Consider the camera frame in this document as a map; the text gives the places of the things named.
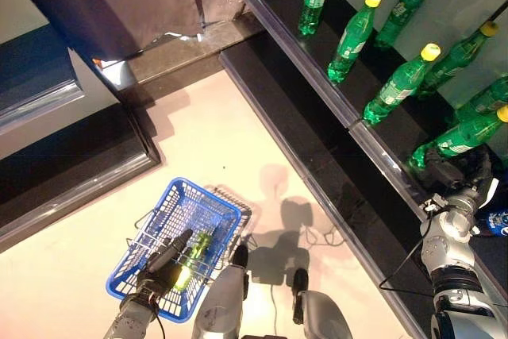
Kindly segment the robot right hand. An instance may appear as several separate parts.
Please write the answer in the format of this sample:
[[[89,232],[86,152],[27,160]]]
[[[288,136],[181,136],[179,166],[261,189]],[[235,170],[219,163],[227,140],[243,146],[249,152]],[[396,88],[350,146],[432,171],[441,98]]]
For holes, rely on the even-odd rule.
[[[469,190],[479,208],[489,203],[502,178],[498,159],[485,144],[450,158],[427,148],[424,164],[419,175],[428,188],[447,195]]]

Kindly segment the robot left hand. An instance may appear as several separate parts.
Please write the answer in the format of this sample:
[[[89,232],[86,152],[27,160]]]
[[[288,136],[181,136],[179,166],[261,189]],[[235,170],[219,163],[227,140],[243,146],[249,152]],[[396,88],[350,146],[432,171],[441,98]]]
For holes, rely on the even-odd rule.
[[[193,234],[184,230],[179,236],[164,239],[137,277],[137,294],[142,305],[155,309],[159,299],[175,285],[182,271],[180,257]]]

